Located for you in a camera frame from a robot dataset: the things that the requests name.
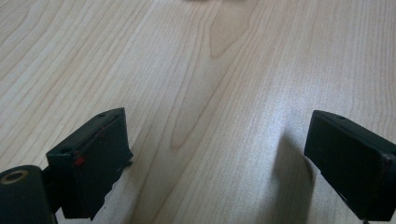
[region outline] light wood grain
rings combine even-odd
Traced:
[[[393,0],[0,1],[0,170],[126,108],[134,165],[93,223],[361,223],[309,120],[396,142],[395,87]]]

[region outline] tabletop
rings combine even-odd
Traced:
[[[395,83],[393,0],[2,0],[0,170],[125,107],[134,164],[92,223],[361,223],[309,121],[396,142]]]

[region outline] wooden table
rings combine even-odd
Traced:
[[[0,1],[1,171],[126,109],[134,165],[93,223],[361,223],[309,120],[396,142],[395,87],[393,0]]]

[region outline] black plastic part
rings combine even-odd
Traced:
[[[95,116],[47,153],[47,183],[61,192],[51,197],[52,209],[60,205],[66,218],[93,219],[132,156],[124,109]]]
[[[40,168],[24,165],[0,174],[0,223],[57,223]]]
[[[314,111],[304,150],[360,219],[390,221],[396,207],[396,146],[349,119]]]

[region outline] wooden surface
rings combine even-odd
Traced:
[[[134,165],[93,223],[361,223],[309,120],[396,142],[395,85],[394,0],[0,1],[0,170],[123,106]]]

